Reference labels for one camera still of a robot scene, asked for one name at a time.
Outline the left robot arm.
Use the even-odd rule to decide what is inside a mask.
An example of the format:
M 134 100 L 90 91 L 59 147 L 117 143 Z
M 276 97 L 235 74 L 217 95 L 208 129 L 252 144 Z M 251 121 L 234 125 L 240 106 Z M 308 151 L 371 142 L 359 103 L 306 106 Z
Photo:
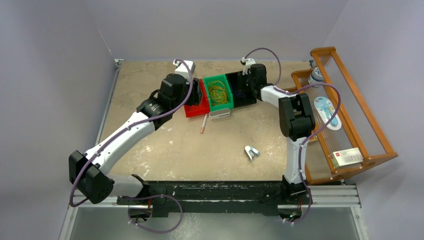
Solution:
M 160 87 L 115 132 L 84 153 L 76 150 L 69 156 L 69 181 L 72 183 L 69 204 L 72 207 L 80 205 L 74 202 L 76 190 L 92 204 L 111 196 L 128 197 L 138 205 L 146 203 L 149 191 L 140 176 L 112 175 L 110 171 L 138 142 L 171 120 L 182 106 L 198 106 L 202 96 L 198 78 L 168 74 Z

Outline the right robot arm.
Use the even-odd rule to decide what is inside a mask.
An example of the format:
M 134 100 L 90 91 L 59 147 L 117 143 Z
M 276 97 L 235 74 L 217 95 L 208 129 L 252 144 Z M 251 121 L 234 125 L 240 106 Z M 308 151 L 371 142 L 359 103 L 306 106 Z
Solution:
M 267 70 L 260 63 L 245 63 L 240 85 L 262 102 L 278 108 L 279 128 L 287 143 L 286 168 L 282 176 L 280 196 L 288 204 L 305 193 L 306 148 L 316 127 L 309 97 L 305 93 L 279 89 L 267 81 Z

